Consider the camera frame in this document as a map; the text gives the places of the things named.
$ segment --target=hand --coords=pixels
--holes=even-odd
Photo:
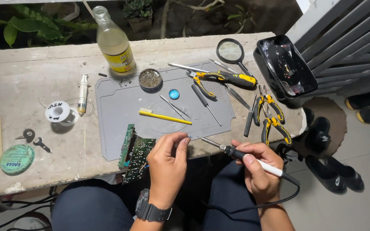
[[[266,172],[257,159],[282,170],[284,166],[282,158],[264,143],[242,144],[232,140],[231,144],[236,146],[237,150],[247,153],[243,161],[236,160],[236,164],[245,165],[245,184],[257,204],[278,201],[280,178]]]
[[[159,209],[172,207],[184,182],[189,141],[191,139],[184,132],[164,135],[147,157],[151,174],[149,203]]]

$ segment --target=circuit board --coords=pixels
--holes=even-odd
[[[146,158],[155,146],[156,139],[137,139],[132,150],[131,159],[122,184],[137,181],[144,177],[148,162]]]
[[[127,132],[125,135],[125,140],[124,144],[122,144],[121,147],[121,156],[119,157],[118,161],[118,167],[124,168],[125,167],[125,162],[127,158],[127,154],[130,153],[131,149],[133,148],[133,144],[135,142],[135,124],[128,124]]]

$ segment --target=concrete table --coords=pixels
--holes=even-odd
[[[253,58],[253,51],[260,39],[272,37],[272,33],[232,34],[204,37],[145,40],[131,42],[137,70],[168,67],[168,62],[188,64],[217,59],[215,48],[224,38],[238,40],[245,50],[245,66],[260,84],[266,84]],[[241,71],[237,65],[231,68]],[[12,194],[36,188],[70,183],[80,179],[119,173],[117,161],[107,162],[101,154],[98,114],[84,116],[70,129],[61,129],[45,118],[47,105],[57,100],[77,98],[82,73],[89,74],[88,81],[95,85],[102,77],[98,73],[111,75],[109,66],[96,44],[52,46],[29,49],[0,50],[0,117],[3,130],[3,150],[15,144],[26,144],[15,140],[25,128],[31,128],[36,136],[44,139],[53,153],[35,147],[35,160],[28,170],[18,176],[5,175],[0,168],[0,194]],[[251,104],[255,91],[233,87],[246,102]],[[88,91],[88,98],[96,108],[95,91]],[[230,144],[231,139],[241,142],[259,143],[261,127],[252,123],[249,137],[243,136],[248,110],[229,97],[236,114],[231,122],[232,130],[217,134],[211,139]],[[285,117],[285,128],[297,136],[306,121],[301,109],[288,109],[280,104]],[[283,137],[271,129],[269,140]],[[201,140],[192,141],[191,158],[216,154],[219,149]]]

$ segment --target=green tin lid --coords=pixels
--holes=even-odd
[[[0,159],[1,169],[8,175],[19,175],[31,166],[35,151],[29,145],[17,144],[8,148]]]

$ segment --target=soldering iron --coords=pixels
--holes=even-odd
[[[204,137],[201,137],[201,140],[202,141],[205,141],[205,142],[207,142],[207,143],[209,143],[209,144],[211,144],[213,146],[218,147],[220,150],[224,151],[230,157],[234,157],[236,159],[242,160],[243,156],[246,155],[246,153],[243,153],[243,152],[237,150],[233,146],[224,145],[224,144],[218,144],[218,143],[216,143],[216,142],[214,142],[212,140],[209,140],[207,138],[204,138]],[[280,178],[283,178],[283,179],[291,182],[292,184],[296,185],[298,187],[298,189],[296,190],[296,192],[293,195],[291,195],[290,197],[286,197],[285,199],[282,199],[282,200],[279,200],[279,201],[269,202],[269,203],[257,205],[257,206],[254,206],[254,207],[243,208],[243,209],[239,209],[239,210],[236,210],[236,211],[233,211],[233,212],[228,212],[228,211],[224,210],[223,208],[217,207],[217,206],[208,206],[208,208],[217,209],[217,210],[220,210],[221,212],[227,213],[227,214],[234,214],[234,213],[239,213],[239,212],[247,211],[247,210],[250,210],[250,209],[257,209],[257,208],[261,208],[261,207],[267,207],[267,206],[279,204],[279,203],[282,203],[282,202],[286,202],[286,201],[292,199],[293,197],[295,197],[296,195],[298,195],[299,190],[300,190],[300,187],[299,187],[300,183],[299,183],[299,181],[297,181],[295,178],[293,178],[289,174],[285,173],[284,171],[275,168],[274,166],[271,166],[271,165],[269,165],[269,164],[267,164],[267,163],[265,163],[263,161],[260,161],[260,160],[258,160],[258,162],[261,164],[261,166],[264,168],[265,171],[267,171],[267,172],[269,172],[269,173],[271,173],[271,174],[273,174],[275,176],[278,176]]]

